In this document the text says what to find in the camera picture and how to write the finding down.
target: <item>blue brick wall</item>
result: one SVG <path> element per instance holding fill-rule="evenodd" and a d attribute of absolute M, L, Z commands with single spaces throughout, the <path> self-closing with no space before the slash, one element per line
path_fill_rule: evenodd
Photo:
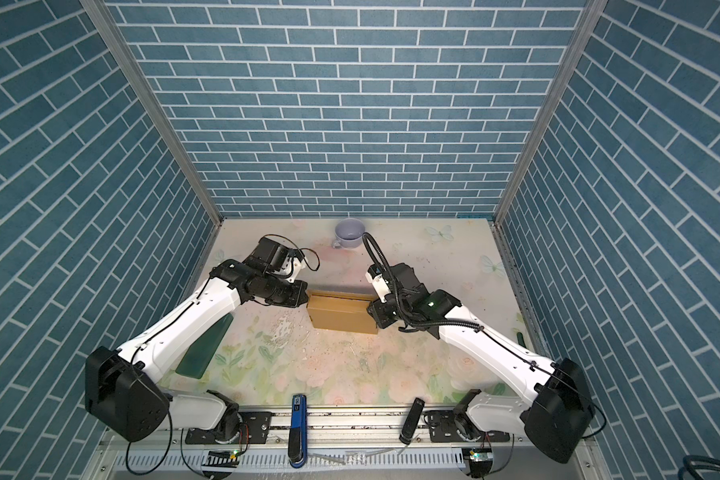
<path fill-rule="evenodd" d="M 210 228 L 77 0 L 0 2 L 0 479 L 82 473 L 86 355 L 177 303 Z"/>
<path fill-rule="evenodd" d="M 584 0 L 232 3 L 107 3 L 225 216 L 472 216 Z"/>
<path fill-rule="evenodd" d="M 608 2 L 505 230 L 614 477 L 720 458 L 720 2 Z"/>

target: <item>mounting plate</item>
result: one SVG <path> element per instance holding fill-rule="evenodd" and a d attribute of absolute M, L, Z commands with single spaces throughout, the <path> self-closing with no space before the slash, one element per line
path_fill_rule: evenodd
<path fill-rule="evenodd" d="M 459 434 L 454 421 L 454 413 L 444 410 L 428 410 L 424 412 L 424 420 L 429 428 L 429 440 L 432 443 L 470 442 Z M 488 432 L 491 442 L 508 442 L 510 436 L 506 432 Z"/>
<path fill-rule="evenodd" d="M 271 412 L 240 412 L 240 418 L 242 418 L 242 424 L 248 426 L 249 444 L 266 443 L 269 435 L 269 423 L 272 420 Z M 190 428 L 186 433 L 184 443 L 187 445 L 214 445 L 219 447 L 225 445 L 216 443 L 211 432 L 200 428 Z"/>

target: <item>table surface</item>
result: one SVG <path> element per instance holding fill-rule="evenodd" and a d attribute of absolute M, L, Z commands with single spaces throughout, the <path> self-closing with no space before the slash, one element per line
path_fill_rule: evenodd
<path fill-rule="evenodd" d="M 486 220 L 361 219 L 390 264 L 406 263 L 429 290 L 443 289 L 478 318 L 511 339 L 528 330 Z M 245 259 L 264 234 L 287 236 L 320 255 L 319 271 L 303 270 L 309 288 L 374 293 L 365 279 L 365 248 L 334 249 L 337 220 L 226 220 L 206 262 Z M 308 260 L 313 261 L 307 253 Z M 457 402 L 472 388 L 513 395 L 489 369 L 425 332 L 401 333 L 397 324 L 377 335 L 312 327 L 306 306 L 287 309 L 246 302 L 233 313 L 205 375 L 190 379 L 173 370 L 161 381 L 171 389 L 217 390 L 241 405 L 289 405 L 306 393 L 312 405 Z"/>

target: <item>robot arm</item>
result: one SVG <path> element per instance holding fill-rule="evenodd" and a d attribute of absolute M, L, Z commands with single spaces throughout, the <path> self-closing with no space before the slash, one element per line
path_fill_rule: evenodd
<path fill-rule="evenodd" d="M 116 350 L 99 347 L 85 367 L 86 410 L 136 442 L 167 426 L 213 430 L 224 441 L 236 434 L 237 404 L 219 393 L 163 390 L 157 383 L 173 363 L 225 314 L 248 300 L 296 308 L 307 302 L 307 284 L 296 280 L 307 266 L 298 248 L 262 237 L 243 261 L 225 260 L 190 298 Z"/>
<path fill-rule="evenodd" d="M 468 428 L 524 433 L 545 455 L 566 463 L 595 414 L 584 370 L 569 359 L 557 364 L 509 340 L 450 293 L 430 293 L 410 266 L 390 266 L 372 236 L 366 234 L 364 241 L 374 259 L 365 277 L 379 297 L 368 313 L 380 328 L 403 320 L 400 331 L 428 332 L 469 353 L 519 395 L 472 392 L 463 408 Z"/>

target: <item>white cable tray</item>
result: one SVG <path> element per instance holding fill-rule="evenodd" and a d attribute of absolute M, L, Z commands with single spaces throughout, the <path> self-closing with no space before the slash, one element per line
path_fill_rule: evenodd
<path fill-rule="evenodd" d="M 195 470 L 208 459 L 209 450 L 187 449 L 184 458 Z M 357 450 L 350 448 L 315 448 L 308 450 L 307 463 L 298 470 L 288 464 L 287 448 L 268 448 L 257 451 L 251 448 L 240 457 L 236 468 L 215 467 L 218 472 L 240 473 L 286 473 L 286 472 L 324 472 L 338 469 L 410 469 L 410 468 L 463 468 L 464 459 L 460 448 L 416 447 L 406 448 L 398 454 L 399 449 Z M 139 450 L 130 452 L 129 464 L 135 471 L 152 468 L 163 456 L 164 450 Z M 124 471 L 125 452 L 118 452 L 114 463 L 115 471 Z M 166 457 L 158 471 L 177 472 L 186 470 L 181 461 L 178 449 Z"/>

